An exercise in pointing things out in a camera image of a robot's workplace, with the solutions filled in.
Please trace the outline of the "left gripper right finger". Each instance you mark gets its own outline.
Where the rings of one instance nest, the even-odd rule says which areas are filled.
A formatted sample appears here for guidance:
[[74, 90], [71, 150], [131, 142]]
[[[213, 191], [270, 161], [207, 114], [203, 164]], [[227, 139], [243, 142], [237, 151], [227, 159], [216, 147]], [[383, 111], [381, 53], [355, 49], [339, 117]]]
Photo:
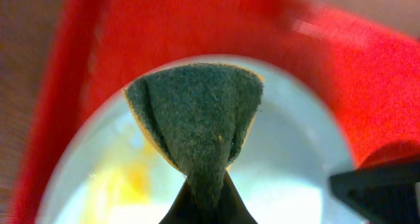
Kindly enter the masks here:
[[332, 175], [332, 194], [370, 223], [419, 224], [419, 160]]

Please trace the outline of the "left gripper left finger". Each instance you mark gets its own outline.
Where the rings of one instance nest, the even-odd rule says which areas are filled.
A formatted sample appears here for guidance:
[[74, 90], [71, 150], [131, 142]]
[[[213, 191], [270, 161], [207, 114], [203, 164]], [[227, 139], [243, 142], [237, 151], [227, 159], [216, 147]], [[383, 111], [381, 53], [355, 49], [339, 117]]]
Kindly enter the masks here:
[[171, 208], [159, 224], [257, 224], [240, 197], [228, 172], [218, 207], [211, 215], [204, 216], [193, 201], [190, 186], [185, 181]]

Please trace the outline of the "green and yellow sponge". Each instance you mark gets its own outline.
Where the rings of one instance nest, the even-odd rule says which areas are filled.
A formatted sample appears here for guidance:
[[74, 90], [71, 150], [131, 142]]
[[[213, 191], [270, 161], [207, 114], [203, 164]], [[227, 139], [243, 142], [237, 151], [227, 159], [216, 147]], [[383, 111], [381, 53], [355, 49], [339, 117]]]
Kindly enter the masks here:
[[263, 81], [245, 68], [199, 62], [139, 77], [123, 92], [143, 134], [186, 176], [199, 210], [212, 212], [261, 104]]

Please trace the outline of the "light blue plate top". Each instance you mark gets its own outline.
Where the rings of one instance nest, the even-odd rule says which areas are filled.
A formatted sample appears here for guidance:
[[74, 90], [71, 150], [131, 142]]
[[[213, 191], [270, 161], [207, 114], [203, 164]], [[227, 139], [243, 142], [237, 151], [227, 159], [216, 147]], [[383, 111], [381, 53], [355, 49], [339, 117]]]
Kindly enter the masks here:
[[[347, 141], [328, 109], [303, 84], [269, 63], [203, 55], [178, 65], [218, 62], [264, 81], [255, 122], [229, 168], [258, 223], [362, 223], [329, 190], [353, 169]], [[122, 92], [115, 93], [69, 143], [49, 181], [37, 223], [159, 223], [184, 182], [146, 142]]]

